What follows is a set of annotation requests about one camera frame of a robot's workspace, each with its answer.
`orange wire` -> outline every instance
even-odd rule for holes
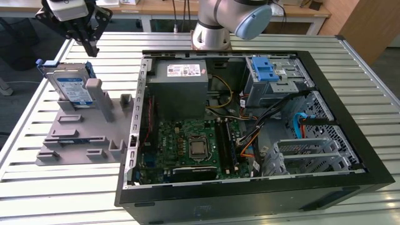
[[[249,118],[249,116],[244,116],[244,115],[242,115],[242,109],[244,109],[244,108],[241,107],[241,108],[240,108],[240,118],[242,118],[242,119],[248,119],[248,118]]]
[[[305,126],[301,125],[301,137],[305,138]]]
[[[248,149],[250,143],[253,142],[253,140],[256,139],[256,137],[258,136],[258,134],[260,134],[260,131],[258,131],[257,134],[252,137],[249,143],[245,145],[244,149],[241,150],[240,156],[244,156],[244,155],[245,155],[245,154],[244,154],[245,149]]]

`floor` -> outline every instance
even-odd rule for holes
[[[60,37],[52,30],[49,30],[37,21],[30,21],[40,37],[40,43],[33,46],[33,51],[38,58],[50,60],[54,58],[60,47],[64,42],[64,38]],[[165,24],[152,24],[157,27],[165,27]],[[106,31],[124,31],[137,32],[141,31],[136,27],[134,20],[113,20],[109,24]],[[372,65],[372,69],[385,82],[389,89],[393,91],[397,97],[400,97],[400,48],[388,48],[380,56],[376,63]],[[38,83],[42,77],[36,68],[18,72],[13,71],[9,66],[0,59],[0,77],[13,89],[13,95],[4,97],[0,95],[0,148],[6,141],[6,136],[2,133],[10,133],[12,129],[18,121],[20,115],[26,107],[30,97],[34,93]]]

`metal slotted table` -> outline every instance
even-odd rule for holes
[[[97,58],[66,41],[61,62],[90,61],[112,98],[134,96],[141,50],[189,49],[188,34],[105,33]],[[358,195],[326,210],[241,217],[204,223],[226,224],[398,224],[400,222],[400,103],[345,41],[334,37],[262,35],[252,41],[232,37],[236,50],[309,51],[396,183]],[[0,224],[136,224],[113,206],[118,164],[34,165],[58,105],[45,80],[0,152]]]

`yellow wire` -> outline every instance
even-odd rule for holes
[[[208,109],[217,109],[217,108],[221,108],[221,107],[226,106],[226,105],[230,103],[232,98],[233,98],[233,92],[232,92],[232,89],[230,89],[229,85],[228,85],[226,82],[222,80],[222,78],[220,78],[220,77],[216,76],[216,75],[212,75],[212,76],[213,76],[214,78],[217,78],[217,79],[224,83],[224,85],[225,85],[226,88],[229,89],[229,94],[230,94],[229,101],[228,101],[225,104],[222,104],[222,105],[214,105],[214,106],[206,106],[206,107],[205,107],[205,108],[208,108]]]
[[[252,137],[249,143],[246,144],[246,146],[245,146],[244,149],[241,150],[241,153],[240,153],[241,156],[244,156],[242,153],[245,152],[245,149],[248,149],[248,147],[249,147],[252,141],[256,139],[256,137],[258,136],[258,134],[260,134],[260,131],[258,131],[257,134]]]

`blue hard drive label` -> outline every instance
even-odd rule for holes
[[[81,78],[57,78],[57,82],[61,92],[73,104],[90,105],[93,103]]]

